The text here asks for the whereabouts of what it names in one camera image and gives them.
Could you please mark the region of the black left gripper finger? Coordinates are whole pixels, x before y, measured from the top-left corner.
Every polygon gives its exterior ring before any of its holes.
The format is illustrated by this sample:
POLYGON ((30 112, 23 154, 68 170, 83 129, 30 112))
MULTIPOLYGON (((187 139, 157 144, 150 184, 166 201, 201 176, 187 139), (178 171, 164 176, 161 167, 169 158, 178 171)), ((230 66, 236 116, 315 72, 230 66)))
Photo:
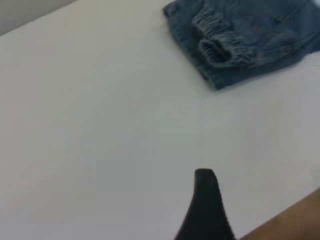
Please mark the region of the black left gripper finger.
POLYGON ((212 169, 194 172, 194 191, 176 240, 234 240, 218 179, 212 169))

